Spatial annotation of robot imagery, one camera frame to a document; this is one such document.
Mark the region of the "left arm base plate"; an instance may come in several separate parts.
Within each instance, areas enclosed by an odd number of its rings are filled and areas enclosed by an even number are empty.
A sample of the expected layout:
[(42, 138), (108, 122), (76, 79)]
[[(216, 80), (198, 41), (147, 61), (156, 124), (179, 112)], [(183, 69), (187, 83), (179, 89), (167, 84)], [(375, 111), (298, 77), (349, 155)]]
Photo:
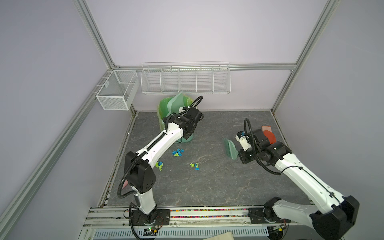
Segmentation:
[(142, 213), (140, 210), (133, 209), (129, 215), (133, 226), (167, 226), (170, 224), (171, 210), (170, 209), (154, 209), (148, 215)]

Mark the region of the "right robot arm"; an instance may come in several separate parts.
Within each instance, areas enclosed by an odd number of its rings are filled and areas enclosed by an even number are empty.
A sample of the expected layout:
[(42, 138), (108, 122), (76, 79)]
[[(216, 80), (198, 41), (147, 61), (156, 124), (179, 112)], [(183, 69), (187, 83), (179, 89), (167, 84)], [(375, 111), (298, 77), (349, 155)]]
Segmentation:
[(249, 119), (236, 135), (243, 164), (256, 161), (268, 173), (286, 175), (312, 201), (311, 205), (290, 203), (274, 197), (264, 204), (259, 216), (269, 223), (290, 220), (314, 229), (324, 240), (340, 240), (356, 224), (359, 201), (344, 196), (309, 170), (282, 142), (270, 143), (261, 129), (253, 130)]

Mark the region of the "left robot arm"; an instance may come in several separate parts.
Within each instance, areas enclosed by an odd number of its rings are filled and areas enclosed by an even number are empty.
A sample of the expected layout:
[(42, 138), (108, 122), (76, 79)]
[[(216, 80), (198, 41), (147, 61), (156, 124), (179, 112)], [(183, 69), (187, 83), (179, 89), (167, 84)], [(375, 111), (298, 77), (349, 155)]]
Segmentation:
[(148, 222), (155, 218), (157, 211), (152, 190), (156, 182), (153, 168), (171, 145), (181, 139), (187, 140), (194, 134), (199, 121), (204, 118), (198, 109), (203, 99), (203, 96), (199, 96), (189, 106), (179, 108), (177, 112), (164, 117), (164, 129), (151, 142), (142, 149), (125, 155), (125, 170), (118, 185), (117, 196), (124, 199), (134, 195), (136, 209)]

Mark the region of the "mint green dustpan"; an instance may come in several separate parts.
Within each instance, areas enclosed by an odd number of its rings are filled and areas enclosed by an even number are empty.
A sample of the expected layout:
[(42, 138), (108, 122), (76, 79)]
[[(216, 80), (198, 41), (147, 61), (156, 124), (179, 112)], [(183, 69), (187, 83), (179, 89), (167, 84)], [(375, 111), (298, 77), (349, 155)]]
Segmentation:
[(176, 113), (178, 114), (180, 112), (180, 108), (184, 107), (184, 99), (183, 99), (183, 93), (178, 93), (175, 97), (171, 98), (170, 101), (167, 103), (167, 109), (169, 114)]

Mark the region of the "mint green hand brush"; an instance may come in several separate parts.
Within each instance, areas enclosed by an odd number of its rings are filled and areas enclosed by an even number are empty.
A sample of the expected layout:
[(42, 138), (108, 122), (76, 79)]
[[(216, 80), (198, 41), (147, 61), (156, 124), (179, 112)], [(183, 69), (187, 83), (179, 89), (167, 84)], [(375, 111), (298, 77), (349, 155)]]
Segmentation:
[(235, 144), (229, 139), (223, 139), (226, 155), (232, 160), (238, 158), (239, 151), (236, 149)]

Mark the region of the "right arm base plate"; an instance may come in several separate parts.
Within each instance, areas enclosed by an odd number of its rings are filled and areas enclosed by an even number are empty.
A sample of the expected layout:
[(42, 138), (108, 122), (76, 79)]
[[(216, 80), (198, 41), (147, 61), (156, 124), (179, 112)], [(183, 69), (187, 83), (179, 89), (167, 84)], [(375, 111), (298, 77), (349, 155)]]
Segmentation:
[(249, 208), (248, 217), (252, 224), (288, 224), (291, 222), (291, 220), (278, 218), (273, 211), (264, 207)]

